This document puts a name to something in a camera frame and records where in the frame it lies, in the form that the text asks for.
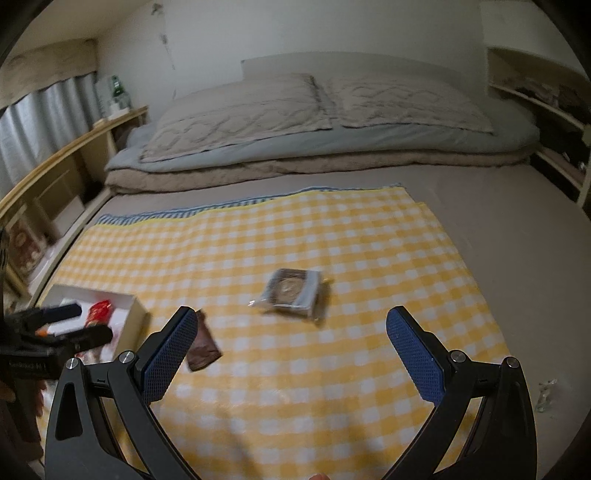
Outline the person's left hand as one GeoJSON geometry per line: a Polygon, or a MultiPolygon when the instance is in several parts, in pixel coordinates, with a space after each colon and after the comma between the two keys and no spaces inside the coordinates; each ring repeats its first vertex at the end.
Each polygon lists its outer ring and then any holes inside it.
{"type": "Polygon", "coordinates": [[[1,382],[1,457],[22,464],[43,456],[37,419],[44,410],[44,381],[1,382]]]}

